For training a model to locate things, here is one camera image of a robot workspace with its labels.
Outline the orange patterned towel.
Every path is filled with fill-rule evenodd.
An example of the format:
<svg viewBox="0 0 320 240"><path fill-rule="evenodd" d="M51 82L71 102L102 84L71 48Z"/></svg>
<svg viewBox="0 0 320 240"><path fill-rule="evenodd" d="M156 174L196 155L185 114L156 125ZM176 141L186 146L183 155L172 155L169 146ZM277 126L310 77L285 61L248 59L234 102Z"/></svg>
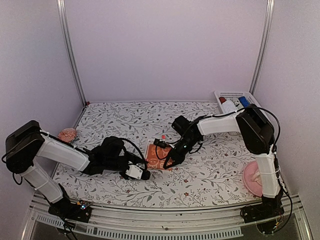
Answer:
<svg viewBox="0 0 320 240"><path fill-rule="evenodd" d="M144 152L147 168L149 170L165 170L164 163L171 149L172 146L170 144L166 148L161 148L154 144L154 140L148 139Z"/></svg>

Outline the light blue terry towel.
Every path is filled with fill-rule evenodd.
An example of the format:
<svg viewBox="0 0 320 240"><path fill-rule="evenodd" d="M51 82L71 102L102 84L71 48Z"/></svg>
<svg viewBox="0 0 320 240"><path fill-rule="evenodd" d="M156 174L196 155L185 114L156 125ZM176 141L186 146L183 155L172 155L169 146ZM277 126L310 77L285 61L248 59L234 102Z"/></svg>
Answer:
<svg viewBox="0 0 320 240"><path fill-rule="evenodd" d="M225 113L236 112L238 108L235 106L234 102L230 99L227 99L221 104Z"/></svg>

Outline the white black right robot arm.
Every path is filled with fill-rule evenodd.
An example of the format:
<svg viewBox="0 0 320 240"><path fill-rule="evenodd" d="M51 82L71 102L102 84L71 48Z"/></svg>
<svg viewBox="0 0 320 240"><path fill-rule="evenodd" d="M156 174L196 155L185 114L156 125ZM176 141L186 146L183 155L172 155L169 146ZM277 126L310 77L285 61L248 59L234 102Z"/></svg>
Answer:
<svg viewBox="0 0 320 240"><path fill-rule="evenodd" d="M205 137L211 137L210 144L219 138L224 138L218 146L227 144L219 151L218 146L213 146L210 155L217 161L209 160L207 155L204 165L210 170L203 180L212 184L214 194L209 197L208 189L198 189L189 194L197 204L204 200L212 200L214 204L244 203L245 194L232 193L231 187L237 183L249 188L248 182L231 172L237 166L233 160L242 162L243 168L250 166L242 157L252 157L257 164L257 172L254 178L259 178L261 187L261 203L253 208L254 214L260 214L262 218L269 218L272 214L283 212L281 198L285 193L280 180L280 167L276 157L279 139L274 135L274 127L266 117L268 110L250 104L245 108L220 115L203 115L190 121L180 115L174 119L172 128L180 138L165 158L163 168L169 169L180 165L186 155L194 154L193 147L201 146Z"/></svg>

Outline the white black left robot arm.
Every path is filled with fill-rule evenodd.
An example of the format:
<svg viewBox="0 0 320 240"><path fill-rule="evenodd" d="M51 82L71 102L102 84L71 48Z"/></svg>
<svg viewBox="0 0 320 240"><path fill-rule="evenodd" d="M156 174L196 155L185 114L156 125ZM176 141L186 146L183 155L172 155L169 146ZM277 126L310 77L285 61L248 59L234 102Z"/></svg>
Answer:
<svg viewBox="0 0 320 240"><path fill-rule="evenodd" d="M143 154L129 152L126 143L131 141L110 136L93 149L79 148L43 131L37 121L31 120L6 137L1 160L13 175L19 175L44 196L50 214L70 218L87 214L90 207L73 203L64 187L48 175L38 160L63 164L88 176L116 171L126 180L148 180L151 174Z"/></svg>

